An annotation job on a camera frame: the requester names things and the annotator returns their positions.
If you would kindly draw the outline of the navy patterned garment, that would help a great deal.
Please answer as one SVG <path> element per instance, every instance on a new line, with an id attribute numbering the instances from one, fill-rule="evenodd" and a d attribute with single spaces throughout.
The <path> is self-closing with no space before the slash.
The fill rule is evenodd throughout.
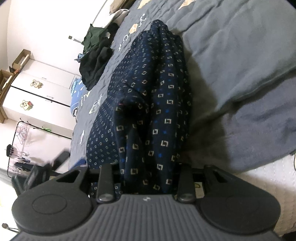
<path id="1" fill-rule="evenodd" d="M 112 74 L 86 145 L 89 168 L 118 164 L 131 194 L 174 193 L 191 114 L 182 39 L 155 20 Z"/>

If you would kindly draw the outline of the white wardrobe with stickers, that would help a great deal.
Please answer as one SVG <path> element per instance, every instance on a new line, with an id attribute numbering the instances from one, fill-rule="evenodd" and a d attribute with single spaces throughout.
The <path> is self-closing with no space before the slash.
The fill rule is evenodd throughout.
<path id="1" fill-rule="evenodd" d="M 30 59 L 13 80 L 3 102 L 6 116 L 72 138 L 70 72 Z"/>

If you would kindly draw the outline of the blue patterned pillow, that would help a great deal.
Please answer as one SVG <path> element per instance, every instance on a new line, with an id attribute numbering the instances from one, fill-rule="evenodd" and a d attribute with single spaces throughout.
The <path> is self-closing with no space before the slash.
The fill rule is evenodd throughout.
<path id="1" fill-rule="evenodd" d="M 86 93 L 86 87 L 81 79 L 81 77 L 75 77 L 72 85 L 70 87 L 71 93 L 71 104 L 70 111 L 73 117 L 76 117 L 79 105 L 81 104 L 81 99 Z"/>

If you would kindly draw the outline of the black garment pile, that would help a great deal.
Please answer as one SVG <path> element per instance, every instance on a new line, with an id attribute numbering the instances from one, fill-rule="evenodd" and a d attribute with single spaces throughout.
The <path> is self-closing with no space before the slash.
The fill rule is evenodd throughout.
<path id="1" fill-rule="evenodd" d="M 112 54 L 111 40 L 105 38 L 82 57 L 79 71 L 88 91 L 99 81 Z"/>

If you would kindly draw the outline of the cardboard box on wardrobe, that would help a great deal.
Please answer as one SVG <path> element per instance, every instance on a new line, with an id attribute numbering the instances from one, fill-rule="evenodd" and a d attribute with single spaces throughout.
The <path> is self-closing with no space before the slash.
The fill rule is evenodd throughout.
<path id="1" fill-rule="evenodd" d="M 9 67 L 11 73 L 21 72 L 24 66 L 31 58 L 31 51 L 23 49 L 22 52 L 16 57 L 12 65 Z"/>

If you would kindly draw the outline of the dark green garment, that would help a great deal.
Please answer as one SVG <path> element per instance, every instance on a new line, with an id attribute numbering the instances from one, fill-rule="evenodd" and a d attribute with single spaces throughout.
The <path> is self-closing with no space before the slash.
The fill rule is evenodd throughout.
<path id="1" fill-rule="evenodd" d="M 90 24 L 90 27 L 81 43 L 84 46 L 83 54 L 89 52 L 95 45 L 106 38 L 106 33 L 107 28 L 94 27 Z"/>

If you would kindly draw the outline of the grey quilted fish-print blanket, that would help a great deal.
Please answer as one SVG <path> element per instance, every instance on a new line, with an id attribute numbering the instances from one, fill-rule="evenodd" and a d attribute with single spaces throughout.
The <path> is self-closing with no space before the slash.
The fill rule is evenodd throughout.
<path id="1" fill-rule="evenodd" d="M 184 44 L 193 93 L 195 166 L 241 173 L 283 171 L 295 150 L 295 8 L 287 1 L 136 1 L 119 27 L 113 56 L 79 104 L 71 164 L 87 137 L 116 66 L 153 20 Z"/>

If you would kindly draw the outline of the light grey garment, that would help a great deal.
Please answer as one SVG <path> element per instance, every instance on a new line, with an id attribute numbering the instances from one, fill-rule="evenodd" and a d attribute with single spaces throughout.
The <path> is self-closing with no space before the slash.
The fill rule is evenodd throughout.
<path id="1" fill-rule="evenodd" d="M 112 23 L 115 23 L 118 26 L 120 26 L 122 24 L 123 20 L 125 19 L 125 17 L 129 14 L 129 12 L 130 11 L 128 9 L 117 10 L 115 13 L 111 14 L 108 17 L 108 21 L 105 26 L 108 27 Z"/>

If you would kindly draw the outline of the olive brown garment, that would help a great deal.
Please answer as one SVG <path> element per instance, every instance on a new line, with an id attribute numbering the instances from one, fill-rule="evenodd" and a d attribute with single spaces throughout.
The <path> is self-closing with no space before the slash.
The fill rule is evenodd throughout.
<path id="1" fill-rule="evenodd" d="M 135 0 L 114 0 L 110 5 L 110 14 L 115 13 L 120 9 L 130 9 Z"/>

